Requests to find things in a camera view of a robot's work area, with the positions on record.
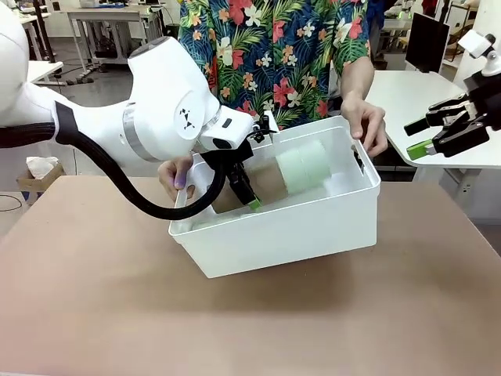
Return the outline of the black monitor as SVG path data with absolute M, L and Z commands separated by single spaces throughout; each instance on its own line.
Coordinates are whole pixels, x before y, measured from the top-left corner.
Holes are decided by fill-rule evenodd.
M 450 27 L 420 13 L 413 15 L 405 61 L 422 73 L 439 73 Z

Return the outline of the wooden chair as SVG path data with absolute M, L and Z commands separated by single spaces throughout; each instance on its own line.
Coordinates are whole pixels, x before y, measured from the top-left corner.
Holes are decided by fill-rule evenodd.
M 467 20 L 457 24 L 449 34 L 449 40 L 445 49 L 445 59 L 452 62 L 456 56 L 463 53 L 464 49 L 459 45 L 459 40 L 471 29 L 472 23 Z

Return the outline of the white plastic basket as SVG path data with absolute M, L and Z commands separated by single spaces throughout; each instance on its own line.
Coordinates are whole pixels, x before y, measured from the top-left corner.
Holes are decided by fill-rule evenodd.
M 168 231 L 206 277 L 215 278 L 372 246 L 377 241 L 377 199 L 380 177 L 348 123 L 328 117 L 280 131 L 272 142 L 252 146 L 246 170 L 276 162 L 289 149 L 318 140 L 330 166 L 330 176 L 346 174 L 356 188 L 330 196 L 322 184 L 304 189 L 256 210 L 237 208 L 216 213 L 212 206 L 188 219 L 174 221 Z M 196 220 L 224 214 L 254 213 L 200 230 Z

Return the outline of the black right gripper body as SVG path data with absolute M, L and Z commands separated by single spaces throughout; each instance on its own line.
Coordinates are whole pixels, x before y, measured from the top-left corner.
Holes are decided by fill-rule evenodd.
M 494 131 L 501 130 L 501 73 L 486 77 L 476 72 L 463 83 L 477 113 L 484 116 Z

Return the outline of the black stand pole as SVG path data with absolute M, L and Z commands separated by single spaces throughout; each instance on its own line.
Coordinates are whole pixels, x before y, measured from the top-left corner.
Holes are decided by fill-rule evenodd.
M 42 17 L 42 12 L 41 12 L 41 7 L 40 3 L 38 0 L 32 0 L 34 11 L 37 17 L 37 22 L 38 22 L 38 29 L 41 34 L 41 39 L 42 39 L 42 44 L 43 44 L 43 50 L 45 52 L 45 55 L 47 56 L 47 59 L 50 63 L 55 63 L 55 58 L 52 52 L 51 45 L 49 43 L 49 38 L 45 29 L 45 23 Z

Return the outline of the white crumpled paper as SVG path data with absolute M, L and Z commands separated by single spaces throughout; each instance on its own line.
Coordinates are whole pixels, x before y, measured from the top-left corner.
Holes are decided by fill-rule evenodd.
M 27 157 L 26 165 L 34 179 L 43 179 L 57 165 L 59 159 L 57 157 Z

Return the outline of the person's left hand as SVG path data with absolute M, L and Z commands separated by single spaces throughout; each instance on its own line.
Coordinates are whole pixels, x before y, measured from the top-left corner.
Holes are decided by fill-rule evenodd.
M 343 96 L 341 116 L 348 121 L 353 139 L 359 140 L 370 157 L 387 149 L 385 112 L 366 102 L 362 94 L 351 91 Z

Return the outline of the small cardboard box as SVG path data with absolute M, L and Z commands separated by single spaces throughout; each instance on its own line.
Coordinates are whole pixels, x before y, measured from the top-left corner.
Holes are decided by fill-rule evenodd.
M 58 162 L 43 178 L 36 179 L 31 172 L 26 169 L 16 178 L 16 182 L 26 204 L 32 205 L 60 176 L 63 175 L 66 175 L 66 172 L 61 163 Z

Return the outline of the white metal-frame desk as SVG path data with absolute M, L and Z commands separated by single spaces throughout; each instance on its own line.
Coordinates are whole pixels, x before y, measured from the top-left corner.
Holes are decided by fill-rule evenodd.
M 163 35 L 163 17 L 159 9 L 147 5 L 129 5 L 123 8 L 68 8 L 63 11 L 70 24 L 73 40 L 82 67 L 80 79 L 86 78 L 103 64 L 128 63 L 130 55 L 130 23 L 139 25 L 140 44 Z M 97 27 L 109 26 L 117 57 L 97 57 L 95 54 Z

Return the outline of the person in floral shirt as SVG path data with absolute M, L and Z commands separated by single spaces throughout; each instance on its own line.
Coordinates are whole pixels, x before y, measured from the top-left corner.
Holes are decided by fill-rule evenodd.
M 369 53 L 368 0 L 182 0 L 179 41 L 220 102 L 279 128 L 326 118 L 330 71 Z

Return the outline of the brown cup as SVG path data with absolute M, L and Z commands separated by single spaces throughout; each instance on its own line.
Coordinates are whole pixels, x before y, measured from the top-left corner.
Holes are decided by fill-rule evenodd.
M 287 197 L 287 188 L 277 163 L 273 162 L 260 168 L 246 170 L 246 173 L 250 179 L 252 189 L 261 202 L 261 206 L 272 204 Z M 243 207 L 245 206 L 236 197 L 230 187 L 230 181 L 227 180 L 221 193 L 212 203 L 212 208 L 216 213 L 224 213 Z

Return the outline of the white side table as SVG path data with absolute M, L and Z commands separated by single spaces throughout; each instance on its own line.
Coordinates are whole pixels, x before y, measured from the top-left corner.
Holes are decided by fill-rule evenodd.
M 50 63 L 48 61 L 30 60 L 28 62 L 27 80 L 35 84 L 49 83 L 49 75 L 63 67 L 63 62 Z

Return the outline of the person's right hand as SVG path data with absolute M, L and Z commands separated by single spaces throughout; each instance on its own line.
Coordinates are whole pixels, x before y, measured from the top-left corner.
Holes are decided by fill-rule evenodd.
M 193 196 L 195 186 L 187 185 L 187 174 L 193 166 L 193 156 L 177 157 L 163 162 L 157 169 L 159 181 L 168 196 L 175 201 L 180 190 L 186 189 L 187 198 Z

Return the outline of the person's left forearm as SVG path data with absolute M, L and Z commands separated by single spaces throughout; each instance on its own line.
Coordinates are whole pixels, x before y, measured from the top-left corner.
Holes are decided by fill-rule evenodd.
M 343 104 L 364 100 L 374 78 L 374 68 L 368 56 L 360 57 L 344 67 L 341 75 L 341 97 Z

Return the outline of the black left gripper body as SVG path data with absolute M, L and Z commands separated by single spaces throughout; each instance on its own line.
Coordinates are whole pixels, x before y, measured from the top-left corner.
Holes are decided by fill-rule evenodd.
M 202 153 L 201 157 L 213 170 L 227 174 L 234 165 L 242 164 L 253 155 L 251 144 L 245 139 L 236 149 L 211 150 Z

